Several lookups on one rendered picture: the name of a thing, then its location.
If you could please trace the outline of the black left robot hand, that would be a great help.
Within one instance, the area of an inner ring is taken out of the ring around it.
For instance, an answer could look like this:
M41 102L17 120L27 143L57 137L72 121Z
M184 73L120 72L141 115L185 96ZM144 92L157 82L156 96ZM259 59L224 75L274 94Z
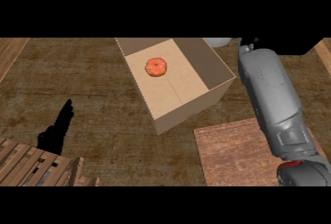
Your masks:
M46 128L38 136L38 148L54 154L63 154L63 147L66 136L69 133L69 126L75 117L73 101L67 100L67 103L60 111L55 124Z

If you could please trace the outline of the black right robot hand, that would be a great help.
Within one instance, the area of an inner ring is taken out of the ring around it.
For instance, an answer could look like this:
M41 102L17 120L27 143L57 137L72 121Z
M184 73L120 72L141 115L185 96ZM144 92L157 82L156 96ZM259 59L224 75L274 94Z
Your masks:
M240 52L250 52L256 49L259 45L259 38L239 38L239 47L240 47Z

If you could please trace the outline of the brown wooden cutting board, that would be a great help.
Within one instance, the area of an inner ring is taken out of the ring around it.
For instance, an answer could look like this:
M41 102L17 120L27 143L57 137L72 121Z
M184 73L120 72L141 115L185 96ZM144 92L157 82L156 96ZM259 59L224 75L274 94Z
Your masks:
M255 118L194 130L208 186L280 186L275 157Z

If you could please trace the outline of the brown cardboard box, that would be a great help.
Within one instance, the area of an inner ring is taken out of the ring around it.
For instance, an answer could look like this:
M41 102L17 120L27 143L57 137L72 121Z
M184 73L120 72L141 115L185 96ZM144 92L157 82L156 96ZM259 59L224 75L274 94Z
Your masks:
M119 38L117 42L162 134L219 102L236 74L203 38ZM153 58L168 62L162 77L145 71Z

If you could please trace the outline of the orange round squash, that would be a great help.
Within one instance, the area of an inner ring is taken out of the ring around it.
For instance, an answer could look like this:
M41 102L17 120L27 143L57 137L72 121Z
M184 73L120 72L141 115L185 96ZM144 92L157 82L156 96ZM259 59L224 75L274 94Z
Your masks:
M162 77L168 72L168 62L163 58L153 58L145 65L145 71L151 77Z

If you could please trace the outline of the slatted wooden crate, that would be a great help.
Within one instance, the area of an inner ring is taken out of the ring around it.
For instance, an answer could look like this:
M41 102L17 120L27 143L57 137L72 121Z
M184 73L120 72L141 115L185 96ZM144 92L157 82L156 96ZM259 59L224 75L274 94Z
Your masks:
M100 186L82 175L83 161L0 136L0 186Z

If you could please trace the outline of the pale grey rounded object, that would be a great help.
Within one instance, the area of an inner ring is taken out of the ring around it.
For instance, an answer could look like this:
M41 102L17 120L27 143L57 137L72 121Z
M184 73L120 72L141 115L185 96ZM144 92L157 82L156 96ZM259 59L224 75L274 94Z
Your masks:
M231 42L231 38L206 38L205 39L212 47L227 46Z

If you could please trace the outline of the black appliance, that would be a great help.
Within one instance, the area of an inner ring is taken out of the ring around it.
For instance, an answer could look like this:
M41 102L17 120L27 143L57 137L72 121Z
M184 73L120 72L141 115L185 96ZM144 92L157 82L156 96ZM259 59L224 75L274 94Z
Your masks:
M259 38L256 47L271 49L278 55L305 55L321 40L321 37Z

